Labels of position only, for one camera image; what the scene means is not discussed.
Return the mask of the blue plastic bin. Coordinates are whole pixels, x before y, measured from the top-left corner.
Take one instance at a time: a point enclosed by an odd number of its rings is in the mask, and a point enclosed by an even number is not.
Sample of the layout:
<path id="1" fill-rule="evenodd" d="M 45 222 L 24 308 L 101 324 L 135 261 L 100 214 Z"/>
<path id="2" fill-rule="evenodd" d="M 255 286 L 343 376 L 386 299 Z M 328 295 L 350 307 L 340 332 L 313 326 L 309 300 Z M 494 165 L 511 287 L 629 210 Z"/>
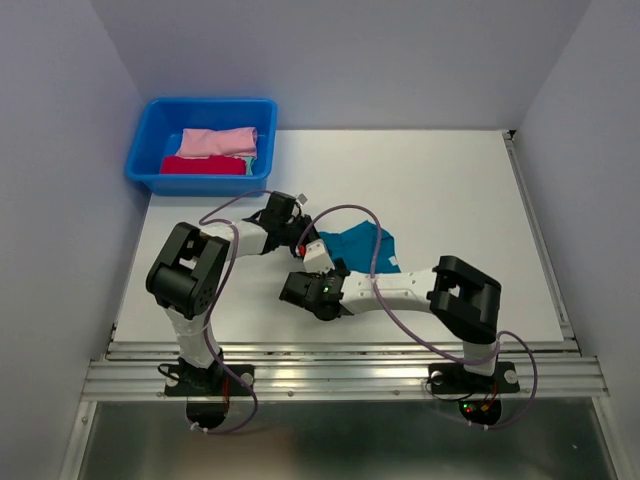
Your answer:
<path id="1" fill-rule="evenodd" d="M 269 99 L 155 99 L 143 111 L 125 172 L 156 195 L 235 197 L 264 190 L 277 116 Z"/>

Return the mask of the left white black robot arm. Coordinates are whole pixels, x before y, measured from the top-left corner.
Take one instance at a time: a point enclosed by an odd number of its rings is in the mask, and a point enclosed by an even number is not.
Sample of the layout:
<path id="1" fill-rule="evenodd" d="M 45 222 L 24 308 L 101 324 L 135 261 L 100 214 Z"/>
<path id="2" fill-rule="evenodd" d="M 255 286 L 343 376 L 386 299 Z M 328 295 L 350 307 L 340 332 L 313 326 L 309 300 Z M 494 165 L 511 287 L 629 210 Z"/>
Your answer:
<path id="1" fill-rule="evenodd" d="M 235 261 L 279 248 L 299 255 L 297 241 L 311 217 L 302 200 L 270 192 L 266 205 L 239 221 L 217 219 L 216 208 L 199 221 L 176 224 L 155 259 L 145 286 L 169 318 L 179 357 L 161 364 L 167 396 L 220 395 L 233 377 L 212 327 L 212 311 L 230 278 Z"/>

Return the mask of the teal t shirt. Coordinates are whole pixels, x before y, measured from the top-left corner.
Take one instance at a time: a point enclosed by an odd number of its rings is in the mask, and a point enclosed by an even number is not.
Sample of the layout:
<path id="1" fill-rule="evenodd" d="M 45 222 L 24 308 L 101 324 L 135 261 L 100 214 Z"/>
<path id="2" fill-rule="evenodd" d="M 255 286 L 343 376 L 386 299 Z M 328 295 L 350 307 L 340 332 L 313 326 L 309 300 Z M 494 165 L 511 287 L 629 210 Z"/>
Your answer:
<path id="1" fill-rule="evenodd" d="M 320 232 L 319 235 L 335 265 L 342 262 L 351 271 L 361 273 L 370 271 L 378 236 L 378 229 L 374 223 L 363 221 L 340 233 Z M 378 274 L 401 272 L 396 258 L 395 239 L 386 230 L 382 230 L 375 272 Z"/>

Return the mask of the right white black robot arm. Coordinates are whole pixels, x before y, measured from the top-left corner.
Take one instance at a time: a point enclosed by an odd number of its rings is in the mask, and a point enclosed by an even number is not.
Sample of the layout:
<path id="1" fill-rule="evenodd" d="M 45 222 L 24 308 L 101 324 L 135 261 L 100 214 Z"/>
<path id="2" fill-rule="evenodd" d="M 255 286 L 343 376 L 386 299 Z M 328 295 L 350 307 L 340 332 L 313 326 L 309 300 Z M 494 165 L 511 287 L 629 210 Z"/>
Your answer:
<path id="1" fill-rule="evenodd" d="M 433 269 L 409 273 L 292 272 L 279 299 L 321 321 L 380 310 L 400 325 L 396 311 L 431 314 L 463 344 L 462 358 L 441 355 L 461 364 L 466 387 L 482 390 L 496 378 L 501 290 L 460 258 L 442 256 Z"/>

